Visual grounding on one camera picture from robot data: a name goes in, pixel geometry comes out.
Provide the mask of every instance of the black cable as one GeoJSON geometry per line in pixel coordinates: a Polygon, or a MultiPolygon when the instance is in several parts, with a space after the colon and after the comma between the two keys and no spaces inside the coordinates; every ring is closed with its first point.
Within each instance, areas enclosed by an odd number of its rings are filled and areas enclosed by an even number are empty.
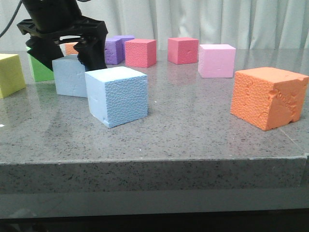
{"type": "Polygon", "coordinates": [[[16,10],[15,10],[15,12],[14,12],[12,18],[11,18],[11,20],[9,21],[8,25],[5,27],[5,29],[3,30],[3,32],[1,32],[0,38],[7,32],[7,30],[8,30],[8,29],[10,28],[10,26],[12,25],[12,23],[13,23],[13,21],[14,21],[16,15],[17,15],[17,13],[18,13],[18,11],[19,11],[19,9],[20,9],[21,4],[22,4],[22,1],[20,0],[18,6],[17,6],[17,8],[16,8],[16,10]]]}

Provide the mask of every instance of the blue foam cube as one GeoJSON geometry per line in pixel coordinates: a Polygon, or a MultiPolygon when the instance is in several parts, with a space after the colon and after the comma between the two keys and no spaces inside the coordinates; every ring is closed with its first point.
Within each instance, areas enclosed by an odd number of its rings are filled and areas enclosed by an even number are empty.
{"type": "Polygon", "coordinates": [[[76,54],[53,60],[53,70],[57,94],[87,97],[85,66],[76,54]]]}
{"type": "Polygon", "coordinates": [[[148,115],[147,75],[115,67],[85,73],[90,113],[108,128],[148,115]]]}

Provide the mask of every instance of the white curtain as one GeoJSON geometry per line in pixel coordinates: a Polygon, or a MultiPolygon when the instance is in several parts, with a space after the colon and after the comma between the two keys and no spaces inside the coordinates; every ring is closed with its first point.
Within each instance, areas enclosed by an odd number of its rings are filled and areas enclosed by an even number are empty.
{"type": "MultiPolygon", "coordinates": [[[[0,30],[19,0],[0,0],[0,30]]],[[[202,44],[238,49],[309,48],[308,0],[91,0],[78,3],[83,15],[104,20],[109,34],[157,39],[193,37],[202,44]]],[[[22,6],[0,50],[25,50],[16,23],[29,18],[22,6]]]]}

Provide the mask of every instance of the foam cube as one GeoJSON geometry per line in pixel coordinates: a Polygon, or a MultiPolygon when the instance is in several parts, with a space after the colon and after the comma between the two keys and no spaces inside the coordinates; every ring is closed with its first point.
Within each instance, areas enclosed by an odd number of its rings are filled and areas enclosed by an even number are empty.
{"type": "Polygon", "coordinates": [[[264,131],[298,121],[308,80],[269,67],[237,71],[231,113],[264,131]]]}
{"type": "Polygon", "coordinates": [[[91,114],[108,128],[148,114],[147,75],[127,67],[85,74],[91,114]]]}
{"type": "Polygon", "coordinates": [[[123,60],[126,59],[125,42],[129,40],[134,40],[134,35],[115,35],[114,38],[121,39],[122,50],[123,50],[123,60]]]}
{"type": "Polygon", "coordinates": [[[168,39],[168,61],[175,64],[197,62],[198,40],[188,37],[168,39]]]}
{"type": "Polygon", "coordinates": [[[29,59],[29,65],[32,77],[35,82],[40,81],[50,81],[54,79],[54,73],[52,70],[47,68],[45,65],[43,65],[41,62],[39,62],[35,57],[28,54],[29,59]]]}
{"type": "Polygon", "coordinates": [[[121,39],[108,38],[105,41],[105,63],[117,65],[123,61],[123,48],[121,39]]]}
{"type": "Polygon", "coordinates": [[[228,44],[201,44],[198,72],[203,78],[231,78],[234,74],[236,49],[228,44]]]}
{"type": "Polygon", "coordinates": [[[72,42],[72,43],[65,43],[65,51],[66,55],[72,55],[72,54],[78,54],[78,51],[74,49],[74,46],[77,44],[77,42],[72,42]]]}
{"type": "Polygon", "coordinates": [[[156,63],[156,40],[134,39],[125,47],[127,66],[149,68],[156,63]]]}
{"type": "Polygon", "coordinates": [[[53,60],[56,91],[59,95],[87,97],[85,66],[77,55],[53,60]]]}
{"type": "Polygon", "coordinates": [[[25,87],[19,55],[0,54],[0,98],[6,98],[25,87]]]}

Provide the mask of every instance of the lavender cube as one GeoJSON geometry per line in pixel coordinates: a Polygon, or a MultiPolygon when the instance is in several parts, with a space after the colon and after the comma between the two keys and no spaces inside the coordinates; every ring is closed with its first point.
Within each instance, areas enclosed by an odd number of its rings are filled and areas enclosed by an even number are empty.
{"type": "Polygon", "coordinates": [[[117,65],[123,61],[122,41],[117,38],[108,38],[105,41],[105,63],[117,65]]]}
{"type": "Polygon", "coordinates": [[[135,39],[134,35],[115,35],[114,38],[121,39],[124,59],[126,59],[125,42],[129,40],[134,40],[135,39]]]}

